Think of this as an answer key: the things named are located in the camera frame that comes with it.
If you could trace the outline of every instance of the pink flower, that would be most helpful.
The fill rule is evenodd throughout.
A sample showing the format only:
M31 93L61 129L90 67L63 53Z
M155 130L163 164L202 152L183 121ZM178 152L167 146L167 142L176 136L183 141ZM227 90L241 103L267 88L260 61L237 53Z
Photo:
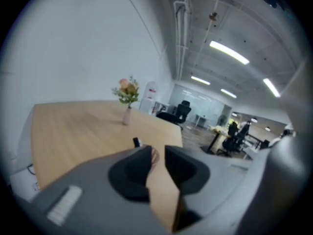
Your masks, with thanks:
M127 86L128 86L128 81L127 81L126 78L123 78L123 79L121 79L121 80L119 81L119 84L121 85L121 88L122 88L122 89L125 89L125 88L127 88Z

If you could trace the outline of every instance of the linear light fixture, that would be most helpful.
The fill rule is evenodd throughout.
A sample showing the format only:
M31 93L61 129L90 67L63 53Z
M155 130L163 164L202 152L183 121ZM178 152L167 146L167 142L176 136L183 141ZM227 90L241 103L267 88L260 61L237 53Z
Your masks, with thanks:
M195 77L195 76L191 76L191 79L197 80L197 81L202 82L202 83L207 84L207 85L210 84L208 81L205 81L205 80L198 78L198 77Z
M269 87L275 97L280 97L279 92L268 78L263 79L263 82Z
M245 57L243 57L239 53L235 52L234 50L232 50L232 49L230 49L230 48L226 47L225 45L222 45L218 42L211 41L210 46L228 54L229 56L232 56L233 58L237 59L239 62L242 62L244 65L250 63L249 60L247 60Z
M231 93L231 92L229 92L229 91L227 91L227 90L221 89L221 92L224 92L224 93L226 93L227 95L232 96L233 98L237 98L237 96L236 96L235 94L233 94L233 93Z

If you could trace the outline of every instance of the black cable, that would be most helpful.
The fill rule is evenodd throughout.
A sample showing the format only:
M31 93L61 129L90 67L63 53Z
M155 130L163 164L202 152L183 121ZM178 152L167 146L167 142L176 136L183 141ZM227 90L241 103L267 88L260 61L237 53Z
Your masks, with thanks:
M32 165L33 165L33 164L30 164L30 165L27 167L27 170L29 171L30 174L35 175L35 173L33 173L33 172L29 169Z

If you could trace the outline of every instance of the white strip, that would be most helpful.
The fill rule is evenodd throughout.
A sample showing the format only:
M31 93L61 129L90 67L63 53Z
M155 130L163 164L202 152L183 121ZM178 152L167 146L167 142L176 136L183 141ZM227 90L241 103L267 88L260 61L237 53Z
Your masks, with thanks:
M202 82L202 83L207 84L207 85L210 84L208 81L205 81L205 80L198 78L198 77L195 77L195 76L191 76L191 79L197 80L197 81Z
M230 49L230 48L226 47L225 45L222 45L218 42L211 41L210 46L228 54L229 56L232 56L233 58L237 59L239 62L242 62L244 65L250 63L249 60L247 60L245 57L243 57L239 53L235 52L234 50L232 50L232 49Z
M269 87L275 97L280 97L279 92L268 78L263 79L263 82Z
M233 94L233 93L231 93L231 92L229 92L229 91L227 91L227 90L221 89L221 92L224 92L224 93L226 93L227 95L232 96L233 98L237 98L237 96L236 96L235 94Z
M81 188L70 186L61 200L48 213L47 218L56 225L62 226L82 192Z

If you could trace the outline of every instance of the light wood tabletop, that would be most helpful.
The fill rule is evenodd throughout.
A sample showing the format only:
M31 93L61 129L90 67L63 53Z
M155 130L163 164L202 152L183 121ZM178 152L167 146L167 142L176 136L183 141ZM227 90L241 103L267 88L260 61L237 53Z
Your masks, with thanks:
M172 228L179 190L165 167L164 146L182 147L180 127L132 109L131 124L122 124L126 105L118 101L60 102L35 105L31 148L41 188L78 164L134 147L133 138L154 147L160 159L147 179L150 205L162 224Z

